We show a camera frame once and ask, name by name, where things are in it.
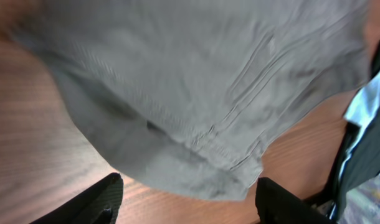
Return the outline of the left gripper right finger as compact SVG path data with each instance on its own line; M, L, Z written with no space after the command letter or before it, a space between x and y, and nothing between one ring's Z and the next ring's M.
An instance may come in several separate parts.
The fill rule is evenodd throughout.
M259 178L255 206L260 224L332 224L316 209L272 181Z

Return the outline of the grey shorts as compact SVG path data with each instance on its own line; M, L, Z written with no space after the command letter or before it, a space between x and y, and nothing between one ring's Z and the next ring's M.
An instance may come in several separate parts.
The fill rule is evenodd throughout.
M369 80L365 0L43 1L12 37L115 169L243 200L268 146Z

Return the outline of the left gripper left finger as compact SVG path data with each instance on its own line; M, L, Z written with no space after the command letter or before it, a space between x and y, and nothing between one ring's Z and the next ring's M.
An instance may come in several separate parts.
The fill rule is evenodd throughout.
M123 186L121 175L113 172L31 224L115 224Z

